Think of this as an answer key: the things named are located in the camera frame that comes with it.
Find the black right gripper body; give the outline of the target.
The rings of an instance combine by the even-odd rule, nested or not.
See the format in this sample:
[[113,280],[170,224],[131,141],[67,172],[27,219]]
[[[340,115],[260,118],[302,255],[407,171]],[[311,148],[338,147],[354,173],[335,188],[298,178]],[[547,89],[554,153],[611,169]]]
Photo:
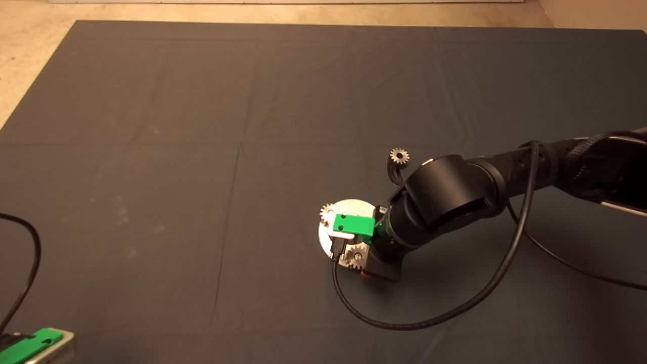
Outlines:
[[399,205],[377,205],[373,217],[374,230],[364,270],[393,282],[400,281],[405,256],[404,210]]

